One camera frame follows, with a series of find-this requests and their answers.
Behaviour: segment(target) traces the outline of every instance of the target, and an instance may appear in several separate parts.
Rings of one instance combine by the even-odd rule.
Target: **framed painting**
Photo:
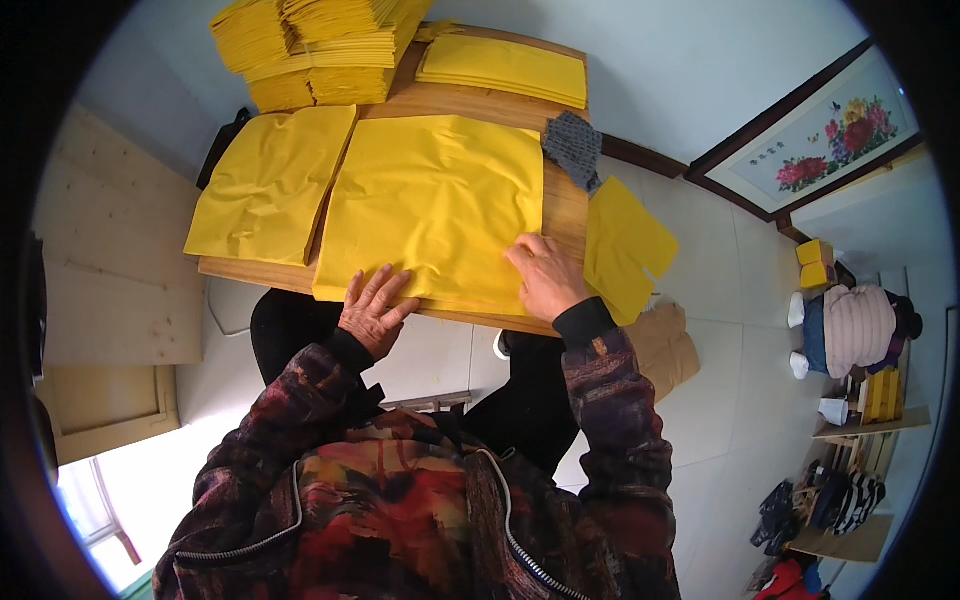
[[[903,89],[868,39],[694,160],[684,176],[770,222],[920,142]]]

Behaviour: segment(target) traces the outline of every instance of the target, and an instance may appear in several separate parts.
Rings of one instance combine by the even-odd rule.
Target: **woman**
[[[924,320],[913,302],[877,285],[852,290],[837,285],[813,300],[796,292],[787,321],[791,327],[804,326],[804,353],[790,354],[798,379],[816,371],[834,379],[852,374],[863,381],[867,372],[896,366],[906,341],[924,332]]]

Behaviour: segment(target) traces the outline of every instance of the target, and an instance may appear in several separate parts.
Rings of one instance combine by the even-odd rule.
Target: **black pants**
[[[253,353],[264,383],[273,383],[301,349],[326,340],[343,308],[304,294],[267,292],[251,317]],[[461,427],[499,454],[516,448],[552,475],[580,430],[561,367],[566,346],[557,338],[517,332],[509,332],[508,343],[510,381],[464,415]],[[358,395],[366,392],[362,381],[360,388]]]

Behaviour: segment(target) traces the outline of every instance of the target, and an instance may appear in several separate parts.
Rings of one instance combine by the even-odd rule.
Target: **hand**
[[[367,287],[363,287],[363,271],[357,271],[347,287],[344,312],[340,315],[340,328],[356,338],[374,362],[390,353],[403,328],[403,320],[420,306],[420,300],[410,298],[384,314],[390,300],[410,280],[409,271],[391,276],[393,270],[393,265],[384,265]]]
[[[549,237],[522,233],[503,255],[520,271],[520,301],[538,319],[553,323],[590,297],[583,269]]]

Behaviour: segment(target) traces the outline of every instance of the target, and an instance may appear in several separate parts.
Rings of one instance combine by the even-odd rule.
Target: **white shoe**
[[[790,328],[804,324],[804,295],[794,292],[790,297],[790,310],[786,314],[786,323]]]
[[[510,360],[510,349],[507,348],[507,343],[503,340],[503,329],[500,329],[496,333],[496,337],[493,338],[493,353],[496,354],[496,357],[500,360]]]
[[[810,372],[810,361],[799,352],[790,352],[790,367],[793,369],[794,377],[804,379]]]

